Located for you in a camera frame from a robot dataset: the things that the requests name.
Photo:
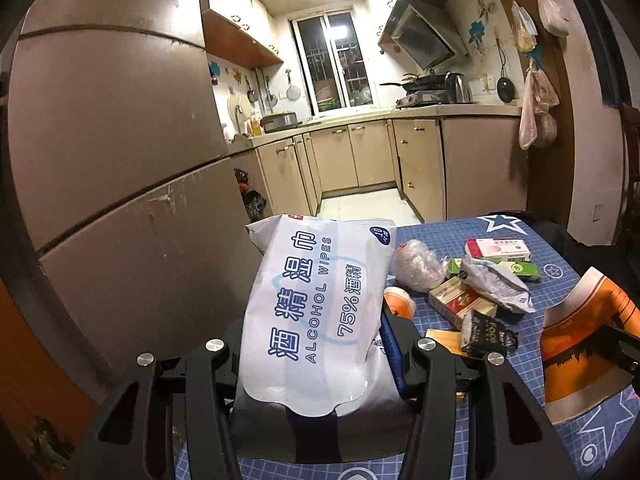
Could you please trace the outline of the gold cigarette box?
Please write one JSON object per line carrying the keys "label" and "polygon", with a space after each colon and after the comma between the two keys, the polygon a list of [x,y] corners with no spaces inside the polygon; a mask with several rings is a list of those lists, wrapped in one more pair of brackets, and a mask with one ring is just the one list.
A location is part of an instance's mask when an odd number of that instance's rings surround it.
{"label": "gold cigarette box", "polygon": [[461,348],[461,333],[456,330],[435,330],[429,328],[425,332],[425,337],[433,339],[436,344],[446,348],[451,354],[456,356],[467,356],[468,354]]}

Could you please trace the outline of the black garbage bag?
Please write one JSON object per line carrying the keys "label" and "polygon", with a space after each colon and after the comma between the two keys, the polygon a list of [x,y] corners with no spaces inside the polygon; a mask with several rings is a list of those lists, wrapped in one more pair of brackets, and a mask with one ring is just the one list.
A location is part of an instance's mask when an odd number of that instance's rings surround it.
{"label": "black garbage bag", "polygon": [[234,174],[250,222],[262,220],[265,217],[267,200],[250,186],[250,178],[246,171],[235,168]]}

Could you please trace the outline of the blue checked tablecloth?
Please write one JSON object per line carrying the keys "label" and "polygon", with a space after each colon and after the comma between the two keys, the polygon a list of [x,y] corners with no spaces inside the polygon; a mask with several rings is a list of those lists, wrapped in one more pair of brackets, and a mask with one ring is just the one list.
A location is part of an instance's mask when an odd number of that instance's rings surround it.
{"label": "blue checked tablecloth", "polygon": [[[518,350],[510,356],[492,354],[491,367],[512,366],[536,399],[544,395],[539,336],[541,311],[566,296],[589,268],[602,271],[631,297],[639,296],[639,249],[632,245],[588,246],[562,226],[536,220],[525,212],[490,214],[473,219],[403,226],[398,240],[420,240],[439,255],[456,258],[472,237],[510,236],[517,228],[525,236],[533,262],[542,273],[533,284],[534,314],[503,319],[518,333]],[[639,475],[639,397],[626,388],[588,413],[556,428],[578,476],[583,479],[635,479]],[[293,465],[272,460],[240,461],[245,479],[395,479],[401,458],[390,456],[365,462]]]}

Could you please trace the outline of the beige kitchen cabinets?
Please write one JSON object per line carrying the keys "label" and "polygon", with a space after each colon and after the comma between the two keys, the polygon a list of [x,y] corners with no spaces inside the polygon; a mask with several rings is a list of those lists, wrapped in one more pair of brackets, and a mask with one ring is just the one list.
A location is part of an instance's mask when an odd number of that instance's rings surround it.
{"label": "beige kitchen cabinets", "polygon": [[505,105],[378,110],[235,141],[229,153],[266,214],[318,214],[328,198],[394,188],[435,222],[525,208],[519,122]]}

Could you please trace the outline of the grey refrigerator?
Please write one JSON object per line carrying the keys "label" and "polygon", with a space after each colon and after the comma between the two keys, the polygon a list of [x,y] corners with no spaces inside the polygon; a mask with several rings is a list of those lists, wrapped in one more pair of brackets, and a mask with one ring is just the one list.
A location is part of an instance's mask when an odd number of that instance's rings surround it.
{"label": "grey refrigerator", "polygon": [[178,356],[246,306],[259,255],[222,134],[198,0],[35,0],[4,151],[55,362],[101,401],[141,353]]}

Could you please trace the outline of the white alcohol wipes pack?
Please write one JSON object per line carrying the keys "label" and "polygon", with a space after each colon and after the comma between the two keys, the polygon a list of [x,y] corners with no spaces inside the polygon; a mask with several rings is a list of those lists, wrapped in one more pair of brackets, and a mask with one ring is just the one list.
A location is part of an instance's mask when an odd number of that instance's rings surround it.
{"label": "white alcohol wipes pack", "polygon": [[247,232],[262,263],[243,323],[244,392],[306,417],[358,400],[373,380],[395,223],[281,214]]}

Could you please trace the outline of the red gold cigarette pack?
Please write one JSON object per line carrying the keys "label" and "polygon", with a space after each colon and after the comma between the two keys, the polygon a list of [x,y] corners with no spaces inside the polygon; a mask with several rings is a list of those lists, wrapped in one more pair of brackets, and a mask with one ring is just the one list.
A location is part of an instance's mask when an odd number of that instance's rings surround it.
{"label": "red gold cigarette pack", "polygon": [[477,311],[494,318],[498,310],[498,306],[494,302],[480,295],[472,287],[465,285],[457,276],[430,290],[427,302],[456,330],[461,330],[464,318],[471,311]]}

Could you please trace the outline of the orange white paper bag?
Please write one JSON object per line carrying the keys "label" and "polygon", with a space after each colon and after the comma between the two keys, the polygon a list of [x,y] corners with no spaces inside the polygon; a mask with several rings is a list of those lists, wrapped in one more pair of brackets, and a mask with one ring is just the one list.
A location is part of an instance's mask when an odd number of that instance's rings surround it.
{"label": "orange white paper bag", "polygon": [[555,425],[596,408],[631,384],[631,374],[600,356],[594,334],[615,326],[639,335],[639,308],[593,266],[559,304],[544,311],[539,347],[544,410]]}

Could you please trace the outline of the kitchen window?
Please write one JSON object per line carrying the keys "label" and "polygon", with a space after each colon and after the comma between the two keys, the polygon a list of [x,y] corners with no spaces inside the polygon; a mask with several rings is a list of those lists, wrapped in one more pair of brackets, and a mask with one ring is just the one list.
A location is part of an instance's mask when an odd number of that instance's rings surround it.
{"label": "kitchen window", "polygon": [[373,104],[352,9],[299,18],[291,28],[312,114]]}

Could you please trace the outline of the crumpled clear plastic bag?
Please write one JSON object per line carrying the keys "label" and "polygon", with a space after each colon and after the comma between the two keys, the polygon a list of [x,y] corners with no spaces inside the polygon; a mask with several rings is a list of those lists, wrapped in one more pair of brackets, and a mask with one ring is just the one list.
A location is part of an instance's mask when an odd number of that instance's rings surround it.
{"label": "crumpled clear plastic bag", "polygon": [[402,286],[429,292],[448,278],[448,262],[447,258],[437,258],[422,240],[406,240],[393,254],[390,274]]}

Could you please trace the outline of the red white medicine box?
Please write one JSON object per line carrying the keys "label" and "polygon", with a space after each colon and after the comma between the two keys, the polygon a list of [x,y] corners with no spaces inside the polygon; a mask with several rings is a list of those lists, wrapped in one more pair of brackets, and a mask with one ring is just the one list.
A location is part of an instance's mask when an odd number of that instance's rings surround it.
{"label": "red white medicine box", "polygon": [[529,261],[532,254],[524,240],[517,238],[468,238],[465,253],[477,259]]}

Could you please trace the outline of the steel kettle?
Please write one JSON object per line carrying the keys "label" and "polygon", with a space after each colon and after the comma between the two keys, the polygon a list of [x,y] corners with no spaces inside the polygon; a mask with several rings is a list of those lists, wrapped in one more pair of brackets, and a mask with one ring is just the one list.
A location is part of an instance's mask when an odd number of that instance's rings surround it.
{"label": "steel kettle", "polygon": [[448,104],[472,104],[470,86],[462,73],[448,72],[445,75],[445,91]]}

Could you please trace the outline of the small black hanging pan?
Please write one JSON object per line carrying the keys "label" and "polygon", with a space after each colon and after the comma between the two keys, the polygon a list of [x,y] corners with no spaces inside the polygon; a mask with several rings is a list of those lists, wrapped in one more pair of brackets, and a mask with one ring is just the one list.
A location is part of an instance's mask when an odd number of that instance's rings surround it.
{"label": "small black hanging pan", "polygon": [[500,77],[496,85],[498,97],[503,103],[511,103],[515,99],[515,86],[506,76],[506,52],[504,52],[499,38],[496,38],[496,44],[500,60]]}

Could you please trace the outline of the green toothpaste box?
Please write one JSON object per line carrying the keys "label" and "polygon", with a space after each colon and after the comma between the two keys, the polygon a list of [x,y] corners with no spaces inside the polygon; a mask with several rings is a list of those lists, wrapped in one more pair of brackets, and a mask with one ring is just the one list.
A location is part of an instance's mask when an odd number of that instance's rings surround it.
{"label": "green toothpaste box", "polygon": [[[449,261],[449,276],[456,276],[459,274],[461,261],[461,258],[453,258]],[[502,266],[503,268],[510,270],[523,282],[539,282],[541,280],[540,271],[532,262],[498,260],[495,258],[488,258],[488,261],[491,263],[495,263],[497,266]]]}

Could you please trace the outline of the black frying pan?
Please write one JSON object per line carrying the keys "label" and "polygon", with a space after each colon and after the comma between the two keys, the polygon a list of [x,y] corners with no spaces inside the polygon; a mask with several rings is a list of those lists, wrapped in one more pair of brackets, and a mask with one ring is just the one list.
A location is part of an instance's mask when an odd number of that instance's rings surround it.
{"label": "black frying pan", "polygon": [[383,86],[400,87],[408,94],[416,92],[435,92],[446,90],[445,75],[425,75],[416,78],[410,78],[401,82],[383,82]]}

